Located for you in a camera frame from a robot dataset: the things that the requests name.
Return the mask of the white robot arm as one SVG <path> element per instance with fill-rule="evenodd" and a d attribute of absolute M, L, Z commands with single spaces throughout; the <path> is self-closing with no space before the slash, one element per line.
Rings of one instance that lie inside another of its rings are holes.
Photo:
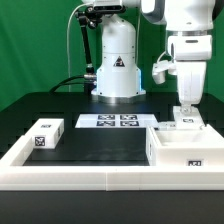
<path fill-rule="evenodd" d="M 137 67 L 136 30 L 120 17 L 138 8 L 150 23 L 166 28 L 165 53 L 152 76 L 165 82 L 167 73 L 177 77 L 179 110 L 191 113 L 202 98 L 207 61 L 212 55 L 213 21 L 224 9 L 224 0 L 82 0 L 88 24 L 102 26 L 102 64 L 91 91 L 106 102 L 130 101 L 145 93 Z"/>

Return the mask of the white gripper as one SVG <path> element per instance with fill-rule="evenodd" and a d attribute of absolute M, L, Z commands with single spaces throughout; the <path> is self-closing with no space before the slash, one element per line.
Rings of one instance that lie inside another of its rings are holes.
<path fill-rule="evenodd" d="M 191 106 L 201 101 L 207 61 L 212 56 L 212 36 L 169 36 L 167 51 L 177 72 L 181 112 L 190 114 Z"/>

